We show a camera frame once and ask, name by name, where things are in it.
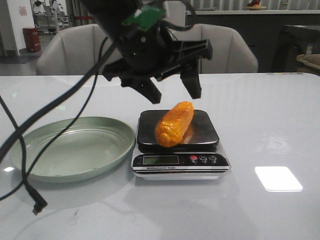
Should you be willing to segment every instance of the red trash bin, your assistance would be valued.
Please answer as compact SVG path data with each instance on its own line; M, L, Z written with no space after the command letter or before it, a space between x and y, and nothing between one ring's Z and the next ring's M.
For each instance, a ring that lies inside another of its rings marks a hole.
M27 52L35 53L41 50L38 29L36 27L24 27L23 36Z

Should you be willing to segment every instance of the metal plate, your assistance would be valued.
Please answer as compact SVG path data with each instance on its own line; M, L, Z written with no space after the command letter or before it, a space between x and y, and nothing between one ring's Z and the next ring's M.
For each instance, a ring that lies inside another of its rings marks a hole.
M40 127L25 136L26 169L41 149L72 119ZM50 183L76 182L102 174L119 164L135 146L135 132L116 119L81 117L43 153L30 177ZM21 170L22 151L17 141L10 153Z

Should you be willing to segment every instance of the white table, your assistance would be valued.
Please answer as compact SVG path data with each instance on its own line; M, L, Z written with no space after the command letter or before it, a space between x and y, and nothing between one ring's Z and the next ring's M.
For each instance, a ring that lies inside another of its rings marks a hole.
M59 96L79 76L0 77L0 94L17 122ZM95 178L54 184L31 180L48 201L37 216L24 189L0 202L3 240L318 240L320 237L320 78L310 74L201 75L192 100L178 76L156 83L151 104L120 81L99 78L84 116L117 118L133 129L140 113L192 101L206 111L232 165L209 181L145 181L131 159ZM30 130L72 118L90 83ZM13 131L0 109L0 143ZM0 165L1 195L19 181L8 157ZM256 167L287 167L303 187L267 191Z

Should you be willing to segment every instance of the scale button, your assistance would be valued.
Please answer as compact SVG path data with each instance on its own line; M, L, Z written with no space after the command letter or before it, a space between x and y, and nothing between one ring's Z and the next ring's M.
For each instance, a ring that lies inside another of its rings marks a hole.
M200 161L203 163L203 164L205 164L205 163L207 163L207 156L205 156L205 155L200 155L199 156L199 159L200 159Z
M196 155L190 155L190 160L192 161L196 161L198 159L198 157Z
M213 164L215 164L216 161L217 161L217 157L216 157L215 155L210 155L210 156L209 156L209 160L210 160Z
M189 159L193 164L197 165L198 157L196 155L190 155Z

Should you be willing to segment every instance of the gray chair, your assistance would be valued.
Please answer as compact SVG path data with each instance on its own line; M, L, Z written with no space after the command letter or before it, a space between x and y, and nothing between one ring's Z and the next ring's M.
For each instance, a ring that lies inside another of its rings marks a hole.
M234 29L209 24L195 24L188 31L173 31L178 40L209 39L213 48L211 60L201 59L202 74L256 73L258 61L241 35Z
M232 28L196 24L189 31L173 32L179 40L209 39L212 60L200 60L199 73L256 73L258 62L240 34ZM60 31L39 57L37 75L84 75L98 60L105 33L97 24L71 27ZM104 49L110 46L107 41ZM116 50L105 64L121 58Z
M36 63L37 75L84 75L97 61L106 34L97 24L66 28L51 40ZM107 41L103 52L111 45ZM115 50L105 64L121 58Z
M58 13L58 23L63 29L69 27L68 17L66 16L64 11L59 11Z

